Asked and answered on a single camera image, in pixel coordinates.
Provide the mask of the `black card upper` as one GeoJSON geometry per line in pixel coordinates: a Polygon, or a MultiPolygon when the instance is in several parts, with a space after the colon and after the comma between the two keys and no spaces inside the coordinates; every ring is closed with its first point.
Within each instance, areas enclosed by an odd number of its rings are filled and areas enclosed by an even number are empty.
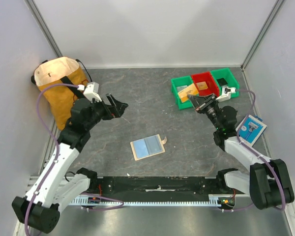
{"type": "Polygon", "coordinates": [[[223,87],[223,86],[227,86],[228,85],[228,83],[225,80],[225,78],[217,79],[217,82],[218,82],[218,84],[219,84],[220,87],[223,87]]]}

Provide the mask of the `green plastic bin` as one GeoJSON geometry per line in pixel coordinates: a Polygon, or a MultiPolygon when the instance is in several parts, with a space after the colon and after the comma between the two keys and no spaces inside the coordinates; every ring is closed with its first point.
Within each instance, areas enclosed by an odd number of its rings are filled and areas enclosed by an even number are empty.
{"type": "Polygon", "coordinates": [[[194,84],[191,76],[173,78],[171,79],[171,83],[172,83],[172,93],[174,94],[175,102],[178,105],[179,110],[193,107],[190,100],[187,100],[184,103],[181,102],[176,89],[176,87],[179,87],[179,86],[184,86],[184,85],[189,86],[190,84],[194,84]]]}
{"type": "Polygon", "coordinates": [[[211,70],[210,73],[211,73],[212,77],[214,78],[214,80],[216,81],[216,84],[219,87],[220,95],[222,93],[222,87],[219,86],[217,79],[225,78],[225,80],[228,83],[228,85],[227,85],[228,87],[235,87],[236,89],[240,88],[239,83],[236,80],[233,73],[231,72],[230,68],[215,69],[215,70],[211,70]]]}

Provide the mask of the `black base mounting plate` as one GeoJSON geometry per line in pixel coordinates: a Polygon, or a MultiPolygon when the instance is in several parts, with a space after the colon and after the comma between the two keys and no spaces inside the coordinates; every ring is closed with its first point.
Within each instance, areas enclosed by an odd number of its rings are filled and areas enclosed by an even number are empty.
{"type": "Polygon", "coordinates": [[[98,177],[88,193],[121,201],[207,201],[234,194],[215,177],[98,177]]]}

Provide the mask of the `aluminium frame profile rail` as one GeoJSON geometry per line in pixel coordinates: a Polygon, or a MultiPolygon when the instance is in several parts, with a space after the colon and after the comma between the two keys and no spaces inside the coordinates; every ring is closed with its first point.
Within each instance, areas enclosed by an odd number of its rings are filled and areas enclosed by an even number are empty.
{"type": "Polygon", "coordinates": [[[31,179],[25,198],[37,193],[35,204],[61,213],[68,206],[83,210],[112,210],[121,207],[215,207],[233,210],[236,198],[247,195],[258,209],[292,203],[295,199],[287,177],[231,179],[237,170],[229,169],[208,177],[99,177],[81,170],[72,178],[31,179]]]}

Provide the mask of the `orange card in bin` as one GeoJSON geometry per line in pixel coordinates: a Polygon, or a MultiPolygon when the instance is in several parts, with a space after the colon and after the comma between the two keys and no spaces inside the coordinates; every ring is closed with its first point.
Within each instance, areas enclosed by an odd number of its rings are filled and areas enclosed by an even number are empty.
{"type": "Polygon", "coordinates": [[[206,90],[206,89],[208,89],[208,86],[207,86],[205,81],[197,82],[196,86],[197,86],[198,90],[206,90]]]}

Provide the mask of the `yellow paper tote bag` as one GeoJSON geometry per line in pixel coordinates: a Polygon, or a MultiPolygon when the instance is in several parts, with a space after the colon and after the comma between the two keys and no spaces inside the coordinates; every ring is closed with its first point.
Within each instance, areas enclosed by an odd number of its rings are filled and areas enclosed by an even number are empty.
{"type": "Polygon", "coordinates": [[[44,92],[50,104],[57,128],[63,130],[71,117],[73,103],[82,97],[82,92],[65,84],[86,86],[92,81],[85,66],[79,59],[61,57],[42,62],[34,71],[33,82],[40,91],[55,85],[44,92]]]}

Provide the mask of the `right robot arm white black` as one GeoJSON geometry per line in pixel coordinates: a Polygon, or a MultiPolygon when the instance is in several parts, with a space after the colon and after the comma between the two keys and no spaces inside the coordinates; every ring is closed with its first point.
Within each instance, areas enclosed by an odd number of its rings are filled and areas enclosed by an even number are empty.
{"type": "Polygon", "coordinates": [[[228,193],[239,190],[250,196],[258,209],[274,207],[284,210],[286,204],[295,200],[286,163],[271,159],[248,146],[239,136],[236,127],[237,111],[231,106],[220,108],[215,94],[209,96],[188,95],[195,111],[205,114],[215,127],[214,142],[223,151],[237,159],[247,170],[244,174],[237,169],[218,172],[216,190],[228,193]]]}

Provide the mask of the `left green plastic bin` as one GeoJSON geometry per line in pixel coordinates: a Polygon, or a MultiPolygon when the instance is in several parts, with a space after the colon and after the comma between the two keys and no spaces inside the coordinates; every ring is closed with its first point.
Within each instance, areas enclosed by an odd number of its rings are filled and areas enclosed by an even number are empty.
{"type": "Polygon", "coordinates": [[[171,83],[172,83],[172,93],[174,94],[175,102],[178,105],[179,110],[193,107],[190,100],[187,100],[184,103],[181,102],[176,89],[176,87],[179,87],[179,86],[184,86],[184,85],[189,86],[190,84],[194,84],[191,76],[173,78],[171,79],[171,83]]]}

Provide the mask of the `red plastic bin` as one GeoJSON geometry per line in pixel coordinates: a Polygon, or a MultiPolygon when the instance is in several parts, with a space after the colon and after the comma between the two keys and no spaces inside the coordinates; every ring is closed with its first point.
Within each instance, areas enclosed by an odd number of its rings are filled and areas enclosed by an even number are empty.
{"type": "Polygon", "coordinates": [[[203,72],[203,73],[198,73],[198,74],[193,74],[191,75],[192,81],[196,86],[197,82],[203,82],[205,81],[208,89],[206,90],[198,90],[197,86],[197,90],[199,92],[199,96],[208,96],[212,93],[214,93],[216,96],[220,95],[220,90],[218,85],[216,84],[216,81],[214,80],[214,78],[212,77],[211,73],[208,72],[203,72]]]}

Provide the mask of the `silver card in bin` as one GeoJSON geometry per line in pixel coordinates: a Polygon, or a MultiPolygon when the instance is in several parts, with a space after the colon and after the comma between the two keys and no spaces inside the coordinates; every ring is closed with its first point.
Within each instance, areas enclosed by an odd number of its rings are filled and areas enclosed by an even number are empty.
{"type": "Polygon", "coordinates": [[[176,87],[177,92],[184,90],[186,87],[187,87],[187,85],[176,87]]]}

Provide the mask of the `right green plastic bin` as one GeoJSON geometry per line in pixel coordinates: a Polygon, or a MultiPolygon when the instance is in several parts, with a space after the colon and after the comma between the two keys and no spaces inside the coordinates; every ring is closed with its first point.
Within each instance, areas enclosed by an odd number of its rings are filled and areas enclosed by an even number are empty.
{"type": "Polygon", "coordinates": [[[240,88],[239,83],[236,80],[233,73],[231,72],[230,68],[215,69],[215,70],[211,70],[210,73],[211,73],[212,77],[214,78],[214,80],[216,81],[216,84],[219,87],[220,95],[222,93],[222,87],[219,86],[217,79],[225,78],[225,80],[228,83],[228,85],[227,85],[228,87],[235,87],[236,89],[240,88]]]}

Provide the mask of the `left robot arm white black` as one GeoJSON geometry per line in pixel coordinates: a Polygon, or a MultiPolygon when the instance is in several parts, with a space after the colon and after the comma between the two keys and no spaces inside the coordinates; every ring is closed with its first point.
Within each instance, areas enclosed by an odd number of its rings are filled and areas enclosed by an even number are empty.
{"type": "Polygon", "coordinates": [[[18,220],[26,228],[50,233],[74,198],[82,192],[93,193],[98,189],[97,173],[86,168],[79,170],[63,187],[59,184],[90,139],[90,130],[101,120],[121,117],[128,107],[111,94],[106,96],[109,104],[95,98],[79,98],[73,103],[71,116],[56,139],[54,153],[45,169],[24,197],[17,196],[12,201],[18,220]]]}

